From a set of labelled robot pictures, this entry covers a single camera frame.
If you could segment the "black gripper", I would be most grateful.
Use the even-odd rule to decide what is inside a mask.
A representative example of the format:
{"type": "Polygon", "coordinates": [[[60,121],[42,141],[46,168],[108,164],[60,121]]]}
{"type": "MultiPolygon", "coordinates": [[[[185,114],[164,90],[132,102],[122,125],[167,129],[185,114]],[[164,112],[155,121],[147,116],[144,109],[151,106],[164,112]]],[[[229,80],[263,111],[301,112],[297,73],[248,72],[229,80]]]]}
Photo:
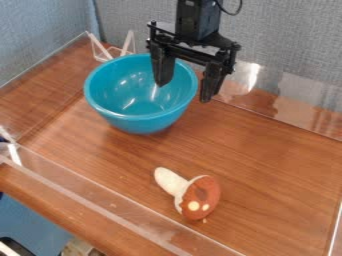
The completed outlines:
{"type": "Polygon", "coordinates": [[[235,70],[240,44],[217,31],[201,39],[195,39],[175,32],[169,23],[152,20],[147,27],[149,29],[147,48],[151,52],[156,85],[163,87],[172,80],[175,59],[205,66],[200,84],[200,102],[207,103],[221,84],[221,75],[231,74],[235,70]]]}

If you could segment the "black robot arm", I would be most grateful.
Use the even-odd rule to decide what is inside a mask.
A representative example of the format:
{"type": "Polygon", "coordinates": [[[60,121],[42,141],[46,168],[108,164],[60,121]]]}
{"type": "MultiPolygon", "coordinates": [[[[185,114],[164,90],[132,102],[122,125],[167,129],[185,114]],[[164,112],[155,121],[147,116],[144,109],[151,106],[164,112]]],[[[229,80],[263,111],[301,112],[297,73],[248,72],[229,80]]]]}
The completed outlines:
{"type": "Polygon", "coordinates": [[[151,20],[147,23],[153,79],[164,86],[173,77],[175,59],[204,67],[200,101],[208,102],[219,93],[224,78],[235,71],[241,46],[219,33],[220,14],[235,16],[223,8],[223,0],[177,0],[175,24],[151,20]]]}

